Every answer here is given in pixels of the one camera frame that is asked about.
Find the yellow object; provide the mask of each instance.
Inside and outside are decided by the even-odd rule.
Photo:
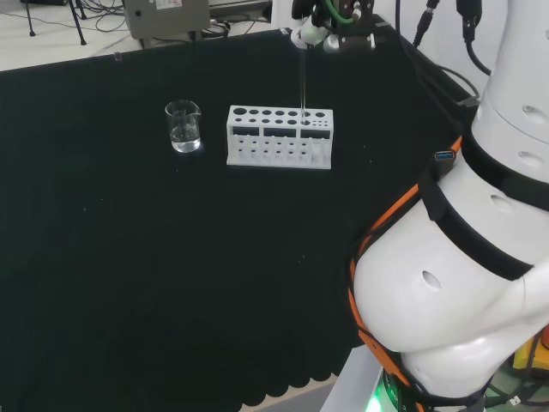
[[[516,352],[515,352],[515,361],[513,362],[513,367],[515,369],[524,369],[528,363],[528,356],[530,355],[530,348],[534,339],[530,339],[528,342],[524,343]],[[537,369],[546,369],[549,371],[549,350],[547,350],[542,344],[541,341],[538,343],[538,347],[535,350],[534,362],[532,367]]]

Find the glass beaker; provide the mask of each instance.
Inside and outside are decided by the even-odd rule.
[[[175,100],[166,106],[170,139],[178,152],[189,153],[200,147],[200,116],[200,109],[190,100]]]

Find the end effector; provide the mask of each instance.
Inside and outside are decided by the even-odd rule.
[[[374,0],[293,0],[292,18],[306,19],[292,33],[299,48],[323,43],[326,52],[344,52],[354,48],[371,50]]]

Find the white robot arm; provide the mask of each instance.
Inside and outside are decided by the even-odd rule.
[[[354,271],[361,336],[447,400],[485,390],[549,324],[549,2],[508,3],[496,68],[451,172],[422,178],[421,199]],[[328,35],[312,23],[296,44]]]

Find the gray equipment box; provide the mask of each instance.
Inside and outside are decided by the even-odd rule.
[[[151,39],[209,27],[208,0],[124,0],[134,39]]]

